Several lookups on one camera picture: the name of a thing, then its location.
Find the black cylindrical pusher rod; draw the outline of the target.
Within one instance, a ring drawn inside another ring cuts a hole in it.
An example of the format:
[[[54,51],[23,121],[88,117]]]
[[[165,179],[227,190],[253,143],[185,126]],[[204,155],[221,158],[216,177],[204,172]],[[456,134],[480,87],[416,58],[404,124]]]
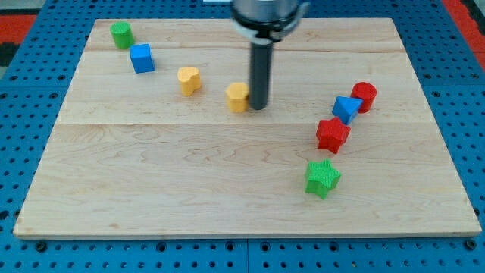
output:
[[[262,110],[268,105],[273,44],[252,43],[249,63],[249,105]]]

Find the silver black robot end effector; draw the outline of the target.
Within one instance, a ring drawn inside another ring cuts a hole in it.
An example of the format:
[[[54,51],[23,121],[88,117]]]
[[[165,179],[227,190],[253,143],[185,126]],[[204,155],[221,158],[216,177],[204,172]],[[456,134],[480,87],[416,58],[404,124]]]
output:
[[[279,42],[299,25],[310,2],[298,0],[233,0],[236,32],[250,42]]]

